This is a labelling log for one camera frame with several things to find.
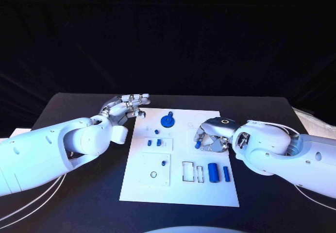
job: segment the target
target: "black table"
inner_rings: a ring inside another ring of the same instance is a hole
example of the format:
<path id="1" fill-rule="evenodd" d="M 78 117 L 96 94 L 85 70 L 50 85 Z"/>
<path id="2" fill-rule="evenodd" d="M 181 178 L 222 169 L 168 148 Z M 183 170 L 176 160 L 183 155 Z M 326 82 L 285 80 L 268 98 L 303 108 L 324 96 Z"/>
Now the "black table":
<path id="1" fill-rule="evenodd" d="M 33 129 L 79 117 L 96 115 L 114 95 L 56 94 Z M 151 96 L 150 108 L 219 110 L 239 123 L 261 120 L 307 133 L 284 98 Z M 135 119 L 124 145 L 111 143 L 105 153 L 72 171 L 56 195 L 24 220 L 3 232 L 145 232 L 173 226 L 215 226 L 245 232 L 336 232 L 336 212 L 311 202 L 278 176 L 252 172 L 230 151 L 239 208 L 119 201 L 124 169 Z M 0 215 L 7 215 L 33 200 L 50 186 L 44 184 L 0 198 Z M 336 200 L 307 190 L 317 200 L 336 206 Z M 44 201 L 37 201 L 0 226 L 23 217 Z"/>

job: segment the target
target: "blue object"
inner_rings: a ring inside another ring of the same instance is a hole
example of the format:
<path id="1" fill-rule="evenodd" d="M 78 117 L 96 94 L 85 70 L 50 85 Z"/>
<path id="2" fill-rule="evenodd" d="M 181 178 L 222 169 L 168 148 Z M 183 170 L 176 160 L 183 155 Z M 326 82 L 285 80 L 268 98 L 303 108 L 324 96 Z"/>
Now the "blue object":
<path id="1" fill-rule="evenodd" d="M 217 167 L 216 164 L 207 164 L 207 170 L 209 170 L 209 180 L 210 183 L 217 183 L 219 182 L 219 176 L 217 176 Z"/>
<path id="2" fill-rule="evenodd" d="M 164 128 L 170 128 L 174 125 L 173 112 L 168 112 L 167 116 L 161 118 L 161 125 Z"/>
<path id="3" fill-rule="evenodd" d="M 225 181 L 229 182 L 229 170 L 228 170 L 228 167 L 223 166 L 223 175 L 225 175 Z"/>
<path id="4" fill-rule="evenodd" d="M 194 148 L 199 149 L 200 147 L 200 141 L 196 142 Z"/>

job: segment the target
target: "white board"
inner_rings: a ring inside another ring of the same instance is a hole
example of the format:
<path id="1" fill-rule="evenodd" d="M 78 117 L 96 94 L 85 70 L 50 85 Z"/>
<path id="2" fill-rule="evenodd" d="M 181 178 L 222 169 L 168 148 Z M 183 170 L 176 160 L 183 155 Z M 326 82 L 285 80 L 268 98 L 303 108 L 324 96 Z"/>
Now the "white board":
<path id="1" fill-rule="evenodd" d="M 151 108 L 141 110 L 145 111 L 145 118 L 138 117 L 135 120 L 119 200 L 239 207 L 228 152 L 200 151 L 193 142 L 200 123 L 219 117 L 219 112 Z M 174 125 L 164 128 L 160 120 L 168 111 L 173 112 Z M 157 139 L 161 139 L 161 146 L 157 146 Z M 202 144 L 209 143 L 212 140 L 207 137 Z M 193 181 L 183 181 L 181 162 L 192 162 Z M 209 182 L 209 163 L 217 164 L 217 183 Z M 197 166 L 203 172 L 202 183 L 197 182 Z M 229 170 L 230 182 L 225 182 L 223 166 Z"/>

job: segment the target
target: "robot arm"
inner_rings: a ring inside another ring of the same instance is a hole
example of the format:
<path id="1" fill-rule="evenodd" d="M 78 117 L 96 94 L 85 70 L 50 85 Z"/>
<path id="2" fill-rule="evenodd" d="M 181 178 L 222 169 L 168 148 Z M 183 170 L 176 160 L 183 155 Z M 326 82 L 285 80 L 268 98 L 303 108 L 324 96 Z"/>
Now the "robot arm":
<path id="1" fill-rule="evenodd" d="M 290 135 L 284 126 L 259 121 L 233 127 L 229 119 L 209 119 L 199 127 L 194 141 L 202 141 L 205 134 L 226 138 L 236 158 L 254 172 L 275 174 L 294 185 L 336 198 L 336 140 L 297 132 Z M 200 150 L 226 151 L 226 144 L 217 150 L 215 142 L 200 146 Z"/>
<path id="2" fill-rule="evenodd" d="M 23 133 L 0 143 L 0 196 L 34 188 L 93 160 L 109 141 L 122 144 L 130 117 L 148 94 L 114 97 L 99 114 Z"/>

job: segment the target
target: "black backdrop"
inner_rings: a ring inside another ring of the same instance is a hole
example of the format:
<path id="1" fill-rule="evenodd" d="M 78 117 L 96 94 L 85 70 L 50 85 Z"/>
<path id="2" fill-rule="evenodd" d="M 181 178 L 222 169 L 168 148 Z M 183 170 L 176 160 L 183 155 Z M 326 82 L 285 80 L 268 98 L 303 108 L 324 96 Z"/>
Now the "black backdrop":
<path id="1" fill-rule="evenodd" d="M 57 92 L 282 96 L 336 122 L 327 7 L 4 1 L 0 38 L 0 136 Z"/>

